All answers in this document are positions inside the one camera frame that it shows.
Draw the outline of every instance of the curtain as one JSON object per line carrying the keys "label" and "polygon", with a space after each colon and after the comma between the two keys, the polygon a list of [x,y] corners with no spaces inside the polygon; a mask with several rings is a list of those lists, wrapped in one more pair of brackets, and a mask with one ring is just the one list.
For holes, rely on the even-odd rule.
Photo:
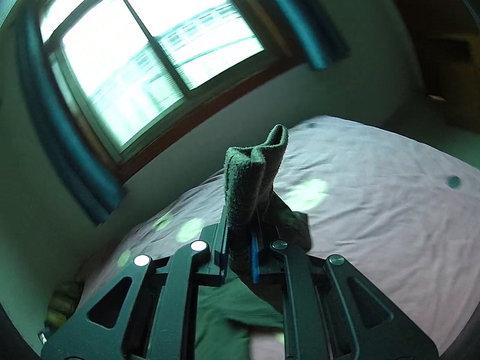
{"label": "curtain", "polygon": [[273,0],[296,35],[313,69],[350,54],[344,38],[318,0]]}
{"label": "curtain", "polygon": [[78,135],[43,51],[34,4],[26,3],[16,21],[17,58],[26,105],[40,142],[58,177],[96,224],[105,222],[125,189],[92,156]]}

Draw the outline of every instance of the towel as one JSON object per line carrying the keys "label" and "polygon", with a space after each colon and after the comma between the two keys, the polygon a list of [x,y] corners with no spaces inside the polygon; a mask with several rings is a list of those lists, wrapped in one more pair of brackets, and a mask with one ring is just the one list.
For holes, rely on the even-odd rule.
{"label": "towel", "polygon": [[249,225],[264,221],[277,226],[279,237],[311,248],[307,216],[293,212],[274,192],[273,182],[287,148],[289,133],[276,125],[267,140],[252,147],[231,147],[225,157],[225,205],[229,231],[231,267],[250,270]]}

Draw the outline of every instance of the pink bedsheet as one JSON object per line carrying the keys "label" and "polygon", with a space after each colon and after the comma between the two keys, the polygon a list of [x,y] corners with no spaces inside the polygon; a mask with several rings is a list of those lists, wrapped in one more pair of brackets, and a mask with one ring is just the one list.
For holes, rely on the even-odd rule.
{"label": "pink bedsheet", "polygon": [[[480,171],[332,117],[289,132],[274,188],[309,215],[310,253],[344,255],[445,351],[480,301]],[[195,240],[219,221],[223,202],[218,172],[97,252],[78,274],[86,281],[81,304],[136,255],[168,256]],[[254,334],[250,351],[254,359],[278,359],[281,337]]]}

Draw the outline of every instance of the dark fabric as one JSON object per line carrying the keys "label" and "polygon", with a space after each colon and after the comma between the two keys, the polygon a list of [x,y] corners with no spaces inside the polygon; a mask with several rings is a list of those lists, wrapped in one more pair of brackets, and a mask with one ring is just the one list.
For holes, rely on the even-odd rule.
{"label": "dark fabric", "polygon": [[195,358],[248,360],[254,326],[282,329],[283,316],[229,269],[225,285],[199,289]]}
{"label": "dark fabric", "polygon": [[344,38],[318,0],[274,0],[295,33],[313,69],[350,54]]}
{"label": "dark fabric", "polygon": [[75,130],[43,51],[38,11],[26,4],[16,20],[17,59],[25,101],[40,142],[60,179],[95,224],[125,196]]}
{"label": "dark fabric", "polygon": [[278,228],[282,239],[311,248],[306,215],[292,210],[273,191],[288,143],[288,130],[276,125],[267,140],[252,147],[230,147],[225,156],[225,208],[230,234],[231,267],[238,272],[250,271],[248,226],[266,221]]}

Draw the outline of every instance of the metal rivet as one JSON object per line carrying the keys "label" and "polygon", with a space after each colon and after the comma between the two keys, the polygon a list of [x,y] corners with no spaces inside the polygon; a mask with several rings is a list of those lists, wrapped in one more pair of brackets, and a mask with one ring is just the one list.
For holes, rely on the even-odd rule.
{"label": "metal rivet", "polygon": [[272,242],[272,247],[274,249],[277,249],[278,251],[282,251],[282,250],[286,249],[287,246],[288,246],[288,244],[282,239],[277,239],[276,241]]}
{"label": "metal rivet", "polygon": [[345,262],[345,259],[340,256],[339,254],[332,254],[328,260],[330,261],[331,264],[335,266],[340,266]]}
{"label": "metal rivet", "polygon": [[134,259],[134,263],[136,266],[145,266],[149,262],[150,262],[150,257],[146,256],[145,254],[140,254]]}
{"label": "metal rivet", "polygon": [[190,245],[193,251],[204,251],[207,248],[207,246],[208,245],[205,241],[194,241]]}

